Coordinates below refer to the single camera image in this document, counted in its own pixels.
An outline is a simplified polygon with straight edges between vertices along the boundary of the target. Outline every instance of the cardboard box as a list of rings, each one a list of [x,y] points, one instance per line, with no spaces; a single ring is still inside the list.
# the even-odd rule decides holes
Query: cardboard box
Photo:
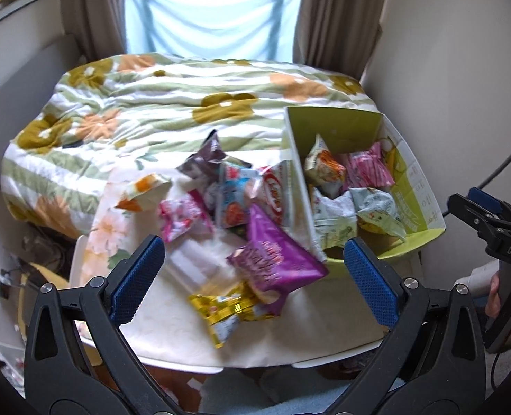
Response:
[[[379,140],[384,161],[396,184],[390,193],[407,230],[405,242],[386,235],[359,230],[379,259],[397,258],[425,246],[446,229],[440,207],[428,181],[410,150],[388,118],[377,112],[334,107],[288,107],[283,137],[285,159],[291,159],[293,236],[321,260],[326,260],[331,275],[344,273],[342,248],[321,249],[312,222],[307,184],[303,175],[305,158],[320,134],[332,153],[368,150]],[[303,227],[307,235],[300,235]]]

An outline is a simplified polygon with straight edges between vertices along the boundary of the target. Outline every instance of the light blue cloth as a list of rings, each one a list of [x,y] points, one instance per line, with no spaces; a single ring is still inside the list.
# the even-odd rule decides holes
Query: light blue cloth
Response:
[[[301,0],[125,0],[127,50],[292,61]]]
[[[259,386],[238,370],[207,378],[199,411],[218,415],[293,415],[321,413],[351,381],[329,381],[315,369],[278,367],[263,373]],[[392,389],[403,385],[397,379]]]

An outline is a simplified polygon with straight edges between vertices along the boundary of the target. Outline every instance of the brown curtain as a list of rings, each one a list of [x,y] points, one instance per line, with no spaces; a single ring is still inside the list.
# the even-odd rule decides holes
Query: brown curtain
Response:
[[[360,79],[380,33],[384,0],[302,0],[294,62]]]
[[[61,0],[63,29],[89,60],[125,52],[124,0]]]

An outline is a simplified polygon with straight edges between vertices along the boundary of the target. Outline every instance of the black cable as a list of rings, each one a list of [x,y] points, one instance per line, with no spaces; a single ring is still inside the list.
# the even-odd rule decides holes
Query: black cable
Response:
[[[505,345],[505,343],[507,343],[507,340],[509,340],[509,337],[511,337],[511,329],[509,330],[509,333],[505,337],[505,340],[503,341],[503,345]],[[497,361],[500,358],[500,354],[501,354],[501,352],[499,352],[495,355],[494,363],[492,364],[492,371],[490,372],[490,384],[492,385],[493,391],[495,391],[497,389],[497,386],[495,385],[495,382],[494,382],[494,372],[495,372],[495,366],[497,365]]]
[[[507,156],[507,158],[505,159],[505,161],[503,161],[501,163],[501,165],[499,167],[497,167],[497,169],[495,169],[493,171],[493,173],[491,173],[491,175],[489,175],[484,181],[482,181],[480,183],[480,185],[478,186],[478,188],[480,189],[483,189],[484,187],[486,187],[489,183],[491,183],[503,170],[505,170],[505,168],[511,163],[511,154],[509,154],[509,156]],[[445,211],[442,213],[442,216],[443,217],[446,217],[450,214],[450,211]]]

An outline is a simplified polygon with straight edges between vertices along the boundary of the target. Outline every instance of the curtain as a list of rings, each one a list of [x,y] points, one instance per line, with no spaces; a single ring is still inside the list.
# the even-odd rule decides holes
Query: curtain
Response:
[[[124,11],[124,0],[61,0],[63,29],[91,61],[125,52]]]
[[[380,34],[384,0],[302,0],[294,62],[360,79]]]
[[[292,62],[301,0],[125,0],[129,53]]]

